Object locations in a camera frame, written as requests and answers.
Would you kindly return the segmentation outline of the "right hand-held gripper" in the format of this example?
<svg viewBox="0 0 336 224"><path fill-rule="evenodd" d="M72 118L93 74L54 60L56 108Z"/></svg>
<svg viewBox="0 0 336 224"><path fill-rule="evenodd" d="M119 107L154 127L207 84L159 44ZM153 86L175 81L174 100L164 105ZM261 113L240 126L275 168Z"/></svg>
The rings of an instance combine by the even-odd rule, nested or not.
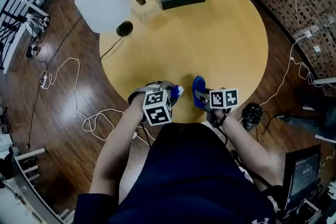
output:
<svg viewBox="0 0 336 224"><path fill-rule="evenodd" d="M213 127L214 109L232 109L238 104L238 89L196 90L196 107L207 112L207 120Z"/></svg>

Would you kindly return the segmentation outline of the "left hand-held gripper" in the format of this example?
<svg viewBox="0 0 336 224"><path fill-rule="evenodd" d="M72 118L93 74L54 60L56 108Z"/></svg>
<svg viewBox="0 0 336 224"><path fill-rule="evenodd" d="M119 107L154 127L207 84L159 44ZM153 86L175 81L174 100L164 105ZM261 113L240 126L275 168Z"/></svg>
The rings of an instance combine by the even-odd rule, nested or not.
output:
<svg viewBox="0 0 336 224"><path fill-rule="evenodd" d="M129 95L129 105L137 96L143 96L140 123L147 121L150 126L157 126L172 122L172 107L178 101L174 98L174 88L175 84L170 81L156 81L135 89Z"/></svg>

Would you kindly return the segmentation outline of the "person's right hand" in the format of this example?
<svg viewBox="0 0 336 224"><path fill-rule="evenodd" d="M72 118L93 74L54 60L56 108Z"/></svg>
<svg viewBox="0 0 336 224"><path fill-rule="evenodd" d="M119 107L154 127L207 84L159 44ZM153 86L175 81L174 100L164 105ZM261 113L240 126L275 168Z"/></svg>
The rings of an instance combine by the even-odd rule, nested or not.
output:
<svg viewBox="0 0 336 224"><path fill-rule="evenodd" d="M225 119L231 112L231 108L228 109L214 109L214 115L215 115L215 127L220 127L223 125Z"/></svg>

